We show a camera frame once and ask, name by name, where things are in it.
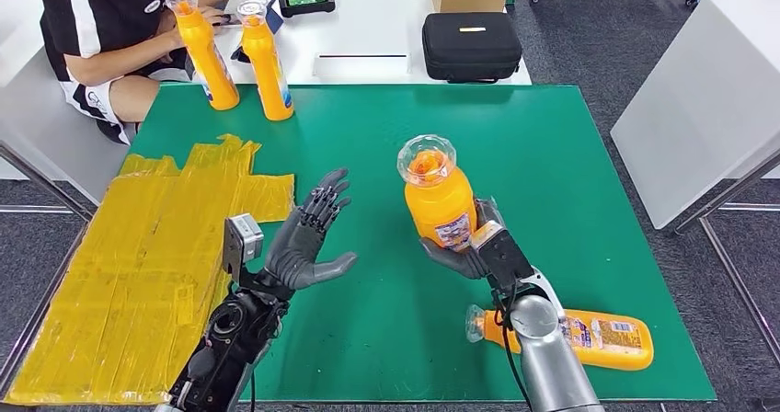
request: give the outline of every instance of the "person's hand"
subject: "person's hand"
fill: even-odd
[[[212,25],[214,34],[219,33],[221,29],[220,26],[225,22],[224,12],[211,6],[204,6],[199,10],[201,11],[201,15],[203,15],[203,19]]]
[[[218,33],[220,30],[218,25],[224,22],[223,11],[215,9],[211,6],[200,7],[199,10],[201,11],[201,15],[203,15],[203,19],[212,24],[214,33]],[[173,12],[168,9],[163,12],[163,15],[160,18],[160,24],[157,26],[156,36],[163,36],[168,39],[168,49],[170,51],[184,47],[184,41],[181,39],[181,34],[178,33],[176,18]],[[170,55],[163,55],[160,58],[160,61],[163,63],[172,63],[173,59],[171,59]]]
[[[347,169],[331,171],[284,221],[270,244],[264,270],[291,290],[300,290],[320,281],[335,279],[352,268],[358,256],[344,253],[330,262],[315,263],[328,228],[350,198],[338,195],[350,185]]]
[[[163,9],[163,13],[160,14],[160,23],[157,25],[157,32],[155,36],[162,35],[166,32],[173,30],[176,27],[176,15],[168,9]]]
[[[494,200],[474,199],[474,205],[476,207],[477,228],[484,225],[487,221],[496,221],[501,226],[505,226],[504,219],[501,217],[499,209],[496,208]],[[422,237],[419,241],[429,258],[449,269],[457,271],[468,279],[482,279],[488,274],[485,262],[471,246],[455,252],[436,245],[436,242],[427,237]]]

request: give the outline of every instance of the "orange juice bottle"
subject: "orange juice bottle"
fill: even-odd
[[[624,315],[595,313],[567,309],[561,325],[563,335],[574,349],[579,362],[590,366],[640,371],[653,362],[653,340],[650,330],[641,320]],[[472,343],[481,339],[504,347],[501,313],[471,305],[466,311],[465,334]],[[520,353],[520,343],[508,331],[510,350]]]
[[[209,103],[217,110],[232,109],[238,104],[238,90],[214,45],[212,25],[198,10],[198,0],[166,0],[166,5],[176,15],[178,33],[204,80],[203,90]]]
[[[455,165],[453,145],[423,134],[404,145],[397,167],[407,182],[404,196],[419,235],[455,251],[468,246],[476,229],[474,193]]]
[[[238,16],[244,25],[241,46],[252,62],[266,118],[286,120],[293,115],[293,98],[276,54],[273,33],[266,24],[266,7],[257,1],[245,1],[238,6]]]

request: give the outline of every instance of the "black and white shirt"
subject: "black and white shirt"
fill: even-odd
[[[63,54],[88,58],[153,37],[165,0],[43,0],[40,27],[60,81],[71,81]]]

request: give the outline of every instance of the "black case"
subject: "black case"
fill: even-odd
[[[510,18],[501,12],[429,14],[422,50],[428,76],[451,83],[508,78],[522,56]]]

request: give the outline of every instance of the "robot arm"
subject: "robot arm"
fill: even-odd
[[[505,328],[520,341],[523,395],[534,412],[603,412],[591,382],[563,336],[565,314],[552,285],[533,267],[504,227],[495,202],[476,200],[479,228],[462,253],[421,243],[428,255],[469,279],[487,277]]]
[[[263,234],[249,214],[225,220],[223,269],[237,285],[217,306],[197,348],[158,412],[233,410],[270,342],[281,331],[290,299],[301,290],[346,273],[357,260],[345,253],[316,263],[328,228],[350,203],[338,199],[349,186],[346,169],[326,175],[295,208],[271,242],[258,273],[246,263],[260,255]]]

